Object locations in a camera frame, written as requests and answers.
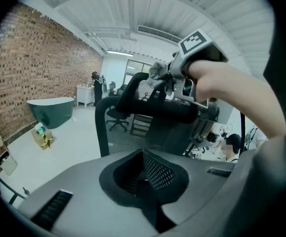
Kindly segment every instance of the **freestanding bathtub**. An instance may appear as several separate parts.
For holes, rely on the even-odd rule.
[[[72,97],[28,100],[27,102],[35,118],[48,129],[59,127],[73,115],[74,99]]]

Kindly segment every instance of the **white cabinet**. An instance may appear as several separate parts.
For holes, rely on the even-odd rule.
[[[87,108],[87,104],[93,102],[94,102],[94,87],[77,86],[77,106],[78,103],[84,103],[84,107]]]

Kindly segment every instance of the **white floor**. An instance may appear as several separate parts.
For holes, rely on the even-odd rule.
[[[95,108],[88,105],[74,107],[73,117],[60,127],[51,129],[54,143],[42,150],[33,140],[31,131],[12,142],[8,148],[18,166],[8,176],[0,177],[18,193],[24,195],[22,187],[29,192],[48,182],[65,169],[88,160],[100,158],[100,149],[94,120]],[[8,189],[1,188],[1,196],[6,201],[12,197]],[[15,201],[15,207],[21,199]]]

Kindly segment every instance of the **ceiling light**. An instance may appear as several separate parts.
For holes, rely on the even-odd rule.
[[[121,54],[121,55],[126,55],[126,56],[133,56],[132,54],[129,54],[129,53],[121,53],[121,52],[114,52],[114,51],[108,51],[108,53]]]

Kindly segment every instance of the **red brick wall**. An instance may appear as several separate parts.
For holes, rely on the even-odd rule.
[[[4,139],[35,119],[26,100],[76,95],[102,57],[39,12],[16,5],[0,25],[0,129]]]

